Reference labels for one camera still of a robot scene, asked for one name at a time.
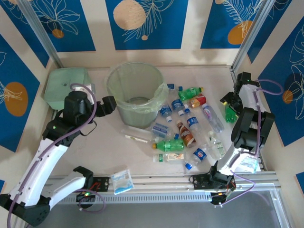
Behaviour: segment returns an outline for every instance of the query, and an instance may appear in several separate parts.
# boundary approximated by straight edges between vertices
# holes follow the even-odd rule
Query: blue bottle cap
[[[167,86],[168,86],[169,89],[174,89],[175,88],[174,84],[167,84]]]
[[[192,169],[192,165],[190,165],[189,163],[187,163],[185,166],[188,170]]]

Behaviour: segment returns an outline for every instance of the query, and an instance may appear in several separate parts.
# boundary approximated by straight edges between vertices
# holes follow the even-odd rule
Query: green label
[[[159,161],[159,162],[163,162],[163,156],[162,156],[162,154],[159,154],[159,155],[158,155],[158,161]]]

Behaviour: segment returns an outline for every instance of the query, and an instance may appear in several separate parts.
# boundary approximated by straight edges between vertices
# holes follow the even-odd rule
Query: white robotic arm
[[[110,114],[116,108],[112,96],[104,97],[104,104],[95,104],[94,94],[89,92],[94,90],[94,85],[85,88],[88,90],[83,90],[82,86],[73,87],[65,98],[65,108],[47,124],[39,149],[20,182],[9,194],[0,195],[0,206],[9,210],[9,220],[12,213],[31,226],[38,226],[63,198],[93,185],[93,172],[79,166],[58,183],[45,186],[61,156],[81,134],[80,128],[94,122],[94,117]]]

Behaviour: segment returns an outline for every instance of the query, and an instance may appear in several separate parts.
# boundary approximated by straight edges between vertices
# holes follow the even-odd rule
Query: small bottle
[[[191,98],[197,96],[202,91],[204,91],[203,87],[191,87],[187,90],[180,91],[179,96],[180,96],[181,100],[184,101],[184,100],[191,99]]]
[[[177,127],[180,130],[180,136],[183,139],[185,145],[188,148],[191,148],[193,146],[196,145],[196,141],[194,139],[194,136],[192,135],[192,133],[188,130],[187,127],[185,127],[185,125],[182,123],[182,121],[178,120],[176,122]]]
[[[159,153],[153,155],[153,162],[183,163],[185,155],[183,153]]]
[[[161,107],[160,114],[163,118],[166,118],[167,122],[172,121],[172,117],[171,117],[172,110],[171,110],[170,106],[167,104],[167,102]]]
[[[123,129],[121,130],[121,133],[127,138],[127,139],[133,139],[139,142],[144,143],[158,143],[163,138],[154,135],[152,132],[149,132],[147,130],[143,130],[136,127],[131,127],[125,125]]]
[[[224,126],[220,119],[218,118],[217,114],[213,110],[213,108],[208,105],[207,103],[201,106],[205,117],[208,119],[209,124],[211,125],[212,129],[215,133],[220,133],[224,130]]]
[[[156,123],[156,122],[152,123],[149,130],[153,134],[155,134],[163,139],[173,139],[173,138],[178,139],[179,138],[179,134],[174,133],[174,131],[170,127],[167,127],[160,123]]]
[[[163,140],[152,145],[153,149],[161,151],[182,151],[184,149],[184,141],[182,139]]]
[[[220,154],[220,157],[222,158],[225,155],[226,151],[221,140],[217,137],[214,131],[208,132],[208,137],[213,145],[212,149],[217,150]]]
[[[193,113],[191,113],[187,104],[185,104],[185,108],[186,108],[185,109],[185,116],[186,116],[186,121],[187,121],[188,127],[190,128],[190,130],[194,134],[201,133],[202,132],[202,127],[199,124],[196,116]]]
[[[184,104],[180,100],[174,84],[167,84],[167,86],[169,88],[169,101],[171,102],[173,111],[178,113],[179,116],[184,115]]]
[[[196,108],[205,103],[206,103],[206,97],[203,94],[199,94],[188,101],[188,106],[191,108]]]
[[[190,157],[188,161],[186,161],[186,168],[188,170],[192,169],[194,165],[198,165],[201,163],[202,160],[204,160],[207,157],[207,154],[204,152],[208,150],[208,145],[200,146]]]

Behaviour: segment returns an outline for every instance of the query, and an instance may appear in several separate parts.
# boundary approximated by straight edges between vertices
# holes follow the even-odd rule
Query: orange circle
[[[61,39],[64,36],[63,31],[61,31],[57,28],[52,31],[52,34],[53,34],[54,37],[56,37],[58,39]]]
[[[238,24],[233,27],[228,34],[228,42],[230,44],[241,44],[247,34],[250,26],[252,24],[251,20],[246,20],[242,24]]]
[[[293,93],[290,92],[289,90],[286,90],[284,93],[283,93],[283,101],[286,103],[286,104],[289,104],[293,101]]]
[[[7,96],[4,99],[5,107],[14,116],[23,116],[28,107],[28,93],[23,84],[19,82],[8,83],[4,89]]]

